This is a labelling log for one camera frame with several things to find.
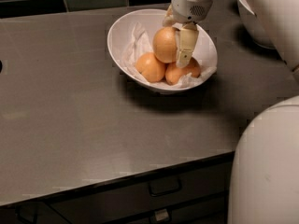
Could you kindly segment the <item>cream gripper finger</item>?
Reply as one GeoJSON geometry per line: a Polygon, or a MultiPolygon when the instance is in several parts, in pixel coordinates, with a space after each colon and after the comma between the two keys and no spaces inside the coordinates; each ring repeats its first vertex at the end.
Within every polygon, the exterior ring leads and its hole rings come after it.
{"type": "Polygon", "coordinates": [[[176,32],[177,67],[186,67],[196,47],[199,31],[193,22],[183,24],[176,32]]]}
{"type": "Polygon", "coordinates": [[[163,27],[170,27],[173,26],[175,23],[176,21],[173,16],[172,6],[169,6],[163,19],[163,27]]]}

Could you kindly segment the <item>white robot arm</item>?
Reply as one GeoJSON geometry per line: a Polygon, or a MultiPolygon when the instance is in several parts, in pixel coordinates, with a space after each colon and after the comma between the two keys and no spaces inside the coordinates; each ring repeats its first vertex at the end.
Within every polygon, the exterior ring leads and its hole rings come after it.
{"type": "MultiPolygon", "coordinates": [[[[299,68],[299,0],[245,0],[294,77],[299,68]]],[[[190,61],[212,0],[171,0],[163,25],[180,23],[177,66],[190,61]]],[[[299,106],[266,109],[243,132],[231,172],[227,224],[299,224],[299,106]]]]}

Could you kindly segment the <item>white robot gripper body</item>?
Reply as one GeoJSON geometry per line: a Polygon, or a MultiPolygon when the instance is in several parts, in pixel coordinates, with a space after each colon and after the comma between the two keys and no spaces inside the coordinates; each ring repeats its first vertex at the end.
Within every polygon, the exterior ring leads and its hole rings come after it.
{"type": "Polygon", "coordinates": [[[206,18],[212,4],[213,0],[171,0],[173,19],[178,23],[199,23],[206,18]]]}

